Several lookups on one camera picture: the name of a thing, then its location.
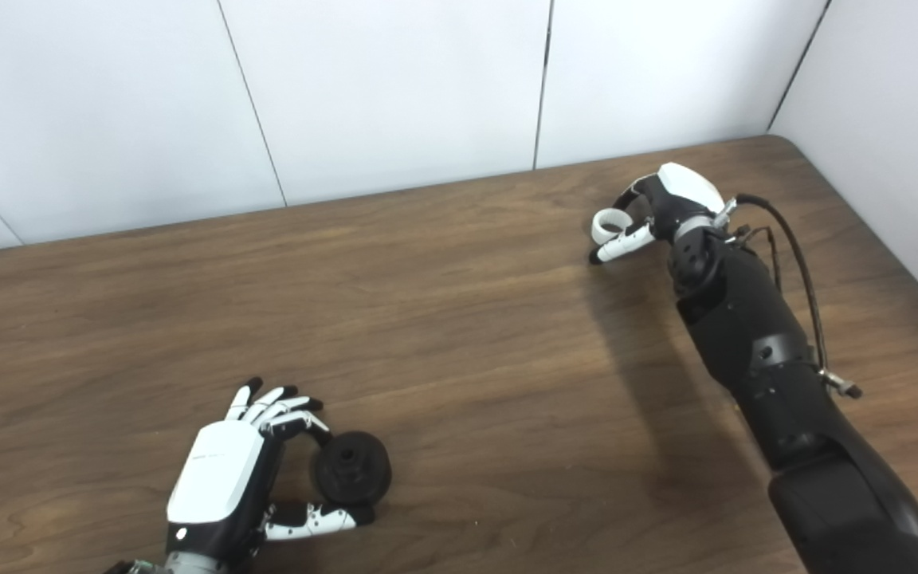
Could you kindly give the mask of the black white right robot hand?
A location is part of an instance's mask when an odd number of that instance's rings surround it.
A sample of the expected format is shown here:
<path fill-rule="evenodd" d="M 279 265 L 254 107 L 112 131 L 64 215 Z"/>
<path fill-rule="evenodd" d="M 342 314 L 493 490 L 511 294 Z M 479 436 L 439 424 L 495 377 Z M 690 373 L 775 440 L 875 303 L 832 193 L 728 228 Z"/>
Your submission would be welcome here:
<path fill-rule="evenodd" d="M 635 179 L 612 207 L 591 219 L 596 247 L 589 263 L 602 265 L 655 241 L 673 244 L 689 231 L 725 222 L 726 202 L 703 175 L 679 163 Z"/>

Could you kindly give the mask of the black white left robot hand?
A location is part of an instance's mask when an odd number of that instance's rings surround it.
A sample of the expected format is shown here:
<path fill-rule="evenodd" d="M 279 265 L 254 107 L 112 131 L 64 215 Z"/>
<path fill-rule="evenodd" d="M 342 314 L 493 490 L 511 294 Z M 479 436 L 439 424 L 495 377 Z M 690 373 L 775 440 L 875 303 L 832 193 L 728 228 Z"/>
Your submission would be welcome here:
<path fill-rule="evenodd" d="M 321 537 L 369 525 L 371 506 L 279 506 L 271 491 L 285 443 L 307 435 L 328 446 L 334 433 L 318 417 L 324 406 L 295 386 L 262 393 L 259 377 L 234 392 L 225 415 L 202 427 L 167 503 L 165 553 L 215 569 L 233 569 L 266 542 Z"/>

